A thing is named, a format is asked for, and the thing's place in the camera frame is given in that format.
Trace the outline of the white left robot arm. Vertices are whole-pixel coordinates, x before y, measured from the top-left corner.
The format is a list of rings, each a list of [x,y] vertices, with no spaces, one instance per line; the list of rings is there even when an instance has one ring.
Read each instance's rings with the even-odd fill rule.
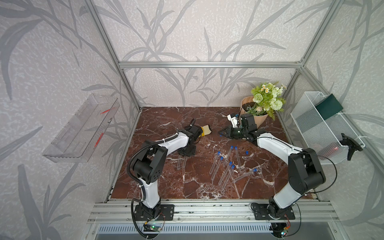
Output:
[[[196,153],[196,142],[203,136],[203,129],[192,123],[165,139],[145,141],[141,149],[131,158],[127,172],[142,189],[141,203],[155,209],[161,202],[158,179],[162,175],[168,155],[177,153],[191,157]]]

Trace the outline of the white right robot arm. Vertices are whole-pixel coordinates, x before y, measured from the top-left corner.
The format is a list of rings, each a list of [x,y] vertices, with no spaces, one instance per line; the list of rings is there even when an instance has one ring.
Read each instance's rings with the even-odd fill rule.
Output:
[[[229,114],[231,124],[220,135],[233,140],[246,140],[278,157],[288,166],[288,183],[269,200],[274,211],[285,210],[310,190],[326,182],[319,157],[311,148],[302,149],[258,128],[251,114]]]

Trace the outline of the beige flower pot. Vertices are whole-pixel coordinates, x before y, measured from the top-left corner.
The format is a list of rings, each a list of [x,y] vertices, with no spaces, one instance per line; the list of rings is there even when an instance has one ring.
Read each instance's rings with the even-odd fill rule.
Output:
[[[249,96],[241,101],[240,115],[251,114],[254,117],[255,124],[260,128],[267,119],[268,114],[253,99],[253,96]]]

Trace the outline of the green white artificial flowers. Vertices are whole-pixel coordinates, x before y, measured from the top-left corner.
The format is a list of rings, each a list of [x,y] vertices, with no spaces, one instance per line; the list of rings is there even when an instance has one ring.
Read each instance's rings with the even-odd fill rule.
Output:
[[[251,90],[254,102],[262,107],[272,120],[275,120],[276,112],[284,111],[283,105],[286,103],[282,95],[287,87],[284,85],[278,87],[277,84],[278,82],[263,83]]]

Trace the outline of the dark green card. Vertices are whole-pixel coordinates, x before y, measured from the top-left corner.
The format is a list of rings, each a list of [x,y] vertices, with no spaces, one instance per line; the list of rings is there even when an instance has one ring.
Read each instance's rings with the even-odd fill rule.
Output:
[[[344,109],[333,94],[317,103],[315,108],[324,120],[331,118]]]

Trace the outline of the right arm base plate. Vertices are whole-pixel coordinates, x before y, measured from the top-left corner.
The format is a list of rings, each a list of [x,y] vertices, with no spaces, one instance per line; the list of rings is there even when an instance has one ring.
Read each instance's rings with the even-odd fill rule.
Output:
[[[251,203],[255,220],[295,220],[292,207],[280,209],[271,204]]]

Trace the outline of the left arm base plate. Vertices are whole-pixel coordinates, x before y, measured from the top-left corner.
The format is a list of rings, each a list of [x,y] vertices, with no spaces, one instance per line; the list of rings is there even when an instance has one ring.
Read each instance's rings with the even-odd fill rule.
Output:
[[[172,221],[174,219],[175,205],[156,205],[153,209],[143,204],[136,205],[133,211],[133,219],[136,221],[149,221],[153,219]]]

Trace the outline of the aluminium front rail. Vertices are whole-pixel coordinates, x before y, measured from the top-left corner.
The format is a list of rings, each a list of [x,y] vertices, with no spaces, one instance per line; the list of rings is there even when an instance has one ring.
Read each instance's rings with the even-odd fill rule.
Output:
[[[251,210],[253,200],[168,200],[174,205],[172,223],[253,223],[257,220]],[[300,200],[293,206],[295,219],[290,222],[338,222],[340,219],[331,202]],[[131,223],[131,201],[114,200],[95,204],[88,224]]]

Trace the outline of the clear acrylic wall shelf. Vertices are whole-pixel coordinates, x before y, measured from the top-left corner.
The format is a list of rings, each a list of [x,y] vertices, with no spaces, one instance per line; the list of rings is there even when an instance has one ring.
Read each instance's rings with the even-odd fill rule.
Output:
[[[89,95],[43,151],[54,163],[86,163],[120,107],[117,97]]]

